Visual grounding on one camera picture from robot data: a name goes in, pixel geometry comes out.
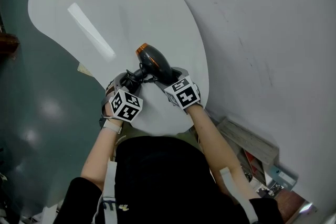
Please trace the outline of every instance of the hand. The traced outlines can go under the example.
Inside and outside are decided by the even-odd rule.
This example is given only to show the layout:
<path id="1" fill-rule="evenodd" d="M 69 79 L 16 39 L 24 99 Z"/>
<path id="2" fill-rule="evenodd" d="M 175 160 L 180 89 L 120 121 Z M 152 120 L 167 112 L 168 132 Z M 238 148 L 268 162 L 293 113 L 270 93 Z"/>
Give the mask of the hand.
<path id="1" fill-rule="evenodd" d="M 114 87 L 111 87 L 111 85 L 109 85 L 108 88 L 106 89 L 105 96 L 109 93 L 113 93 L 112 95 L 114 96 Z M 106 116 L 113 116 L 112 106 L 109 102 L 107 102 L 105 104 L 105 115 Z M 117 124 L 119 126 L 121 126 L 122 123 L 123 123 L 122 120 L 117 120 L 117 119 L 107 119 L 107 120 L 109 120 L 109 121 L 111 121 L 114 124 Z"/>
<path id="2" fill-rule="evenodd" d="M 166 86 L 164 92 L 169 101 L 182 110 L 186 111 L 186 108 L 195 103 L 200 105 L 200 91 L 190 76 L 186 76 L 168 87 Z"/>

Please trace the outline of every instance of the strap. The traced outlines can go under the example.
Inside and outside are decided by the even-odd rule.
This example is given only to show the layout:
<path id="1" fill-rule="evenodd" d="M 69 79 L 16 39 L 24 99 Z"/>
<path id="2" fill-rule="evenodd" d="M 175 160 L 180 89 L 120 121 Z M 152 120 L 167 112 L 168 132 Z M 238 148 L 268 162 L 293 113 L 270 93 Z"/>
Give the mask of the strap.
<path id="1" fill-rule="evenodd" d="M 101 101 L 101 106 L 103 107 L 113 96 L 114 92 L 110 92 L 107 96 L 105 96 L 104 99 Z"/>
<path id="2" fill-rule="evenodd" d="M 258 216 L 254 211 L 254 208 L 250 201 L 246 199 L 237 189 L 237 186 L 232 179 L 229 168 L 225 167 L 224 169 L 220 170 L 220 173 L 224 181 L 225 187 L 230 192 L 230 194 L 240 203 L 245 211 L 245 214 L 250 224 L 256 223 L 258 221 Z"/>
<path id="3" fill-rule="evenodd" d="M 105 223 L 117 224 L 117 207 L 116 196 L 114 193 L 115 173 L 117 171 L 117 163 L 108 161 L 107 171 L 103 191 L 103 203 L 109 206 L 104 207 Z"/>
<path id="4" fill-rule="evenodd" d="M 119 127 L 119 126 L 115 125 L 114 123 L 110 122 L 109 120 L 105 121 L 103 128 L 111 129 L 118 134 L 120 134 L 121 130 L 122 130 L 122 127 Z"/>

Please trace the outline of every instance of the glove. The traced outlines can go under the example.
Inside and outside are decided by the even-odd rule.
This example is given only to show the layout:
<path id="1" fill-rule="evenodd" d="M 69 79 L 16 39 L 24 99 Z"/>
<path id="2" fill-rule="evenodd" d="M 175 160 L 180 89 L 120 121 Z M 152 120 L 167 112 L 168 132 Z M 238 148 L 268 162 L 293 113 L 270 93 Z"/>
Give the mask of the glove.
<path id="1" fill-rule="evenodd" d="M 143 100 L 138 97 L 140 88 L 130 94 L 120 81 L 126 73 L 119 74 L 106 88 L 105 98 L 102 100 L 102 117 L 132 122 L 142 110 Z"/>
<path id="2" fill-rule="evenodd" d="M 192 104 L 200 104 L 201 94 L 198 86 L 191 80 L 188 71 L 182 68 L 173 68 L 180 73 L 178 82 L 164 85 L 158 81 L 155 84 L 166 94 L 168 100 L 175 106 L 185 110 Z"/>

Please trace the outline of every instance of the person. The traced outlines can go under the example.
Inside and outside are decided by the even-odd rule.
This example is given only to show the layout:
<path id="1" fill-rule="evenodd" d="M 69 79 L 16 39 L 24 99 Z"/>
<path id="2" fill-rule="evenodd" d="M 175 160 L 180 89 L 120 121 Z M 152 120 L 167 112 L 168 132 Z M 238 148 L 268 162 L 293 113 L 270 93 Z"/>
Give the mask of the person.
<path id="1" fill-rule="evenodd" d="M 108 105 L 105 110 L 112 115 Z M 221 171 L 225 167 L 240 195 L 252 204 L 258 223 L 283 223 L 277 202 L 260 198 L 253 190 L 237 156 L 204 109 L 193 104 L 186 112 L 202 150 L 191 133 L 148 136 L 125 123 L 122 135 L 137 135 L 126 135 L 111 162 L 118 134 L 102 128 L 80 177 L 70 183 L 54 224 L 250 223 L 224 184 Z M 117 168 L 111 172 L 115 163 Z"/>

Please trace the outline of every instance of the floor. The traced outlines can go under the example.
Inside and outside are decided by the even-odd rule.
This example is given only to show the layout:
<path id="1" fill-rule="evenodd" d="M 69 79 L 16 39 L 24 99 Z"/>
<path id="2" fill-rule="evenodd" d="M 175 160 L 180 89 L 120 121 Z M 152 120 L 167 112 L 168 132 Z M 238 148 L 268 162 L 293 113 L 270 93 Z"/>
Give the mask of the floor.
<path id="1" fill-rule="evenodd" d="M 0 145 L 5 192 L 23 215 L 61 199 L 99 132 L 103 88 L 31 23 L 28 0 L 0 0 L 6 32 L 21 44 L 0 62 Z"/>

